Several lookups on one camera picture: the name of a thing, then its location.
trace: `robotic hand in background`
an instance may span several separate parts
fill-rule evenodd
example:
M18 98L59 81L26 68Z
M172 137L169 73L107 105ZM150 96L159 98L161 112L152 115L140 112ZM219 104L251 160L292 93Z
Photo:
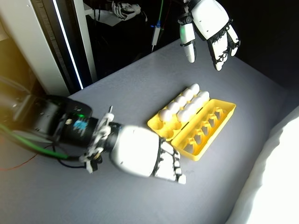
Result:
M130 5L128 3L112 1L111 7L113 13L124 21L132 19L141 12L141 8L138 4Z
M230 25L225 9L215 0L191 0L185 7L178 22L180 24L181 46L189 62L196 57L195 34L193 24L203 39L207 40L214 67L220 71L228 59L234 56L240 46L240 40Z
M112 163L127 173L186 183L179 152L148 129L111 122L114 119L111 110L96 127L87 153L79 159L86 163L89 173L97 170L100 154L108 152Z

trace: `green cable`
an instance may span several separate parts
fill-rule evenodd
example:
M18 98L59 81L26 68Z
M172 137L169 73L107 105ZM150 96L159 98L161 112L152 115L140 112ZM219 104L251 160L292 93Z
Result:
M159 19L158 19L158 21L161 20L162 8L163 8L163 2L164 2L164 0L161 0L161 7L160 7L160 14L159 14Z
M11 130L9 130L6 126L0 124L0 128L5 131L7 134L13 136L15 139L19 140L21 143L23 143L24 145L40 152L40 153L43 153L43 154L46 154L46 155L50 155L50 156L53 156L53 157L56 157L56 158L59 158L59 159L67 159L68 158L68 155L66 154L62 154L62 153L56 153L56 152L53 152L53 151L50 151L50 150L47 150L45 148L42 148L42 147L39 147L35 144L33 144L31 141L13 133Z

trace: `egg carton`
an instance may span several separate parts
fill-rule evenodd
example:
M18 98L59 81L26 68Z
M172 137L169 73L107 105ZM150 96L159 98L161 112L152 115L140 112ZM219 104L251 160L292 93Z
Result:
M198 161L233 115L235 108L233 103L211 99L173 138L172 146L182 155Z
M181 92L174 100L172 100L167 106L161 109L148 121L148 126L151 128L151 130L156 132L160 137L165 138L166 141L171 141L210 99L209 93L207 91L199 91L198 86L198 91L196 91L197 94L193 92L193 94L186 101L186 104L180 104L178 111L173 112L168 121L161 120L161 112L168 109L172 102L178 102L178 99L181 96L186 95L185 93L187 90L188 88L185 91ZM193 108L193 112L190 114L190 116L183 117L184 119L179 119L178 115L180 113L182 114L184 110L189 108L190 105L193 104L192 102L195 102L194 99L196 99L197 97L202 97L202 95L204 95L202 102Z

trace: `table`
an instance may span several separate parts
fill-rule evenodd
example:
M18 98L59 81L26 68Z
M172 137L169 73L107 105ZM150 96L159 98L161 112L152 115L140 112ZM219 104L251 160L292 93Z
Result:
M197 162L181 158L187 184L140 178L119 171L103 156L100 170L65 168L38 156L0 172L0 223L4 224L222 224L259 155L286 91L238 58L213 68L197 38L191 64L177 40L72 95L97 118L114 106L115 122L146 121L185 87L199 83L211 98L237 104L232 118ZM13 166L32 152L5 142L0 164Z

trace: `white fabric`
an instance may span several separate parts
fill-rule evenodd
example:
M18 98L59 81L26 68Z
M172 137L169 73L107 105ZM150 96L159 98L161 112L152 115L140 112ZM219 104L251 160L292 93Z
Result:
M299 107L266 141L226 224L299 224Z

